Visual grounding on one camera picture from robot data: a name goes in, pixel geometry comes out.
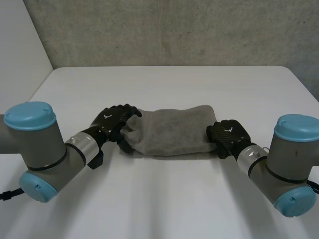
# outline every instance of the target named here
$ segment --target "folded cloth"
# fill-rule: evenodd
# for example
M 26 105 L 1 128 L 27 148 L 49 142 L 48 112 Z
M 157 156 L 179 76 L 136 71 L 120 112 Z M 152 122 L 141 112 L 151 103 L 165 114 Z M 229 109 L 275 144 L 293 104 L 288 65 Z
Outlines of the folded cloth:
M 211 106 L 187 110 L 143 111 L 131 117 L 122 128 L 128 144 L 145 156 L 173 156 L 214 151 L 216 145 L 206 135 L 216 122 Z

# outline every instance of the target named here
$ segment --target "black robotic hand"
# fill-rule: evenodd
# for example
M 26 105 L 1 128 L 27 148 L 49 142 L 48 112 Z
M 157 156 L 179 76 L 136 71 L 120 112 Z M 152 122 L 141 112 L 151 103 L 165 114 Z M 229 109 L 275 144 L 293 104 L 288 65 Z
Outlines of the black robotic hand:
M 219 158 L 225 159 L 236 154 L 238 145 L 251 145 L 251 139 L 244 127 L 236 120 L 222 120 L 208 126 L 206 134 L 210 142 L 216 144 Z
M 101 142 L 101 147 L 106 141 L 116 142 L 121 150 L 127 154 L 132 154 L 133 149 L 126 142 L 120 131 L 133 115 L 137 115 L 138 117 L 142 116 L 136 107 L 128 104 L 105 108 L 93 120 L 90 128 L 84 132 L 89 131 L 90 135 L 94 132 L 96 135 L 95 140 Z

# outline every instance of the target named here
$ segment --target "white table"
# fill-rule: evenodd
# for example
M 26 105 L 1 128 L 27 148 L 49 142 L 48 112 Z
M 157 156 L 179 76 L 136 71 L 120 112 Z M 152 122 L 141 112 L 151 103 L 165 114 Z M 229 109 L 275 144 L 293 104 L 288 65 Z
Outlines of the white table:
M 218 120 L 239 120 L 261 146 L 270 146 L 281 115 L 319 118 L 317 100 L 277 66 L 60 68 L 32 101 L 52 105 L 65 140 L 101 109 L 125 103 L 149 111 L 208 104 Z M 103 150 L 104 165 L 82 170 L 51 202 L 27 195 L 0 202 L 0 238 L 318 238 L 319 202 L 301 217 L 285 218 L 231 158 L 132 159 L 112 143 Z M 0 160 L 0 190 L 16 189 L 25 170 L 21 157 Z M 319 172 L 311 178 L 319 182 Z

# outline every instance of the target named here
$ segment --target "light blue joint cover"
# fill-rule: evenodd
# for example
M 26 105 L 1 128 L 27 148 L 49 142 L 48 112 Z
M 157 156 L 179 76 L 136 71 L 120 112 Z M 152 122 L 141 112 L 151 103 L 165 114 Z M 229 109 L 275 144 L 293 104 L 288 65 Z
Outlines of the light blue joint cover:
M 4 114 L 5 124 L 13 129 L 33 131 L 48 128 L 56 122 L 52 107 L 45 102 L 26 102 L 11 107 Z
M 316 199 L 317 196 L 312 188 L 304 186 L 281 195 L 274 203 L 274 207 L 285 217 L 298 217 L 309 211 Z
M 304 115 L 281 116 L 275 126 L 275 135 L 292 142 L 319 140 L 319 119 Z
M 19 185 L 27 195 L 42 203 L 49 202 L 58 194 L 58 191 L 46 181 L 27 172 L 21 176 Z

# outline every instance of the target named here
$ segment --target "robotic arm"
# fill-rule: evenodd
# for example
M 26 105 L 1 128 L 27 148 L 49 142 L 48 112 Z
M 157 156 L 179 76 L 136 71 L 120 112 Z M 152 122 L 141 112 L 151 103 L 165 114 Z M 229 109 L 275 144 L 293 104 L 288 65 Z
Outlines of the robotic arm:
M 207 127 L 221 159 L 233 155 L 274 207 L 286 217 L 300 216 L 316 202 L 319 185 L 308 180 L 319 165 L 319 119 L 285 115 L 275 126 L 269 153 L 251 142 L 236 120 L 223 120 Z
M 28 102 L 10 108 L 0 115 L 0 153 L 21 154 L 28 170 L 19 180 L 21 188 L 3 193 L 2 199 L 25 192 L 37 201 L 50 201 L 85 165 L 92 169 L 102 165 L 101 148 L 107 141 L 130 153 L 120 130 L 133 115 L 142 116 L 130 105 L 106 108 L 89 128 L 64 143 L 49 104 Z

